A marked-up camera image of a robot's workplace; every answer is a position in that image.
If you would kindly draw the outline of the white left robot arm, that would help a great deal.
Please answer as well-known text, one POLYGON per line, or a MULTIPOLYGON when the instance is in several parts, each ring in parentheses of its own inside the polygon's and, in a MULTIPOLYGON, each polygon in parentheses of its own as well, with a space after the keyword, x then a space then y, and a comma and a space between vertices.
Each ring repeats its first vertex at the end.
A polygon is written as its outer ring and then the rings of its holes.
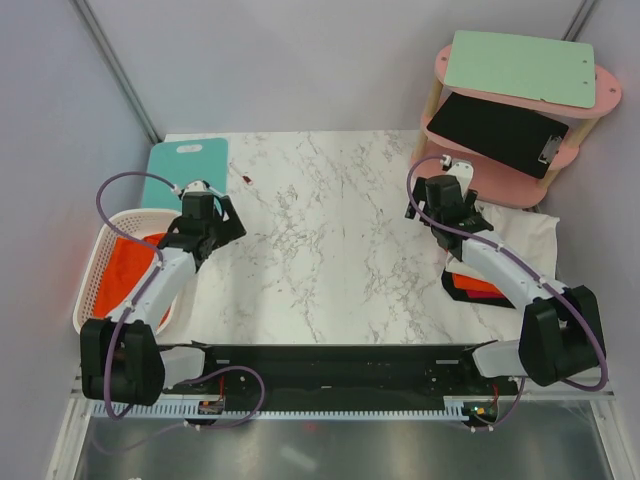
POLYGON ((182 213, 157 245, 160 258, 131 295, 107 316, 80 329, 81 384, 85 397, 150 406, 183 381, 198 393, 219 382, 219 369, 196 347, 157 344, 161 320, 211 254, 246 235, 231 199, 210 191, 185 193, 182 213))

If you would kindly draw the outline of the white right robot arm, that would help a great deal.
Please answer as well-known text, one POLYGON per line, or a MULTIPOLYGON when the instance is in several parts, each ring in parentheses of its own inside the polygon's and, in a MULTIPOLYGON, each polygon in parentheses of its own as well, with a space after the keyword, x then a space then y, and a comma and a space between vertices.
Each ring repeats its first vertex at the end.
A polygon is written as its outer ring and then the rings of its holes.
POLYGON ((454 175, 406 179, 406 218, 428 226, 437 245, 479 271, 520 313, 520 336, 476 346, 458 368, 458 381, 477 394, 494 377, 524 377, 541 387, 564 383, 596 392, 609 380, 595 294, 542 275, 496 233, 454 175))

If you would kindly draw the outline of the orange t shirt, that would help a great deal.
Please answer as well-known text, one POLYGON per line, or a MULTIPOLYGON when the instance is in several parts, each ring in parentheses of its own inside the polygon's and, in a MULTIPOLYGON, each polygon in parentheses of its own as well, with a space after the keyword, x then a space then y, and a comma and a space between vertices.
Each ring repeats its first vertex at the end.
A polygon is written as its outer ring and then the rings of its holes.
POLYGON ((118 237, 104 270, 93 308, 94 318, 105 318, 115 309, 147 272, 154 253, 148 247, 118 237))

